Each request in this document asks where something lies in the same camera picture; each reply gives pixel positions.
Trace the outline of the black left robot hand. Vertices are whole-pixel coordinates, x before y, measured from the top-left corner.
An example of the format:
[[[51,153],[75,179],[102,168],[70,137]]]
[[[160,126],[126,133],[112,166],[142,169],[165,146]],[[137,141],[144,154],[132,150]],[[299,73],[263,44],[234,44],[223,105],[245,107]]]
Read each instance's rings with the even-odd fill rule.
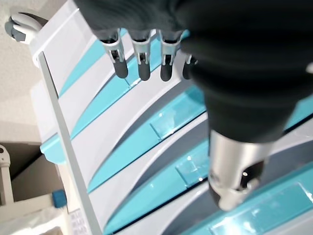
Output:
[[[313,92],[310,0],[78,0],[100,40],[108,30],[188,30],[181,50],[203,91],[210,192],[224,211],[258,186],[297,103]]]

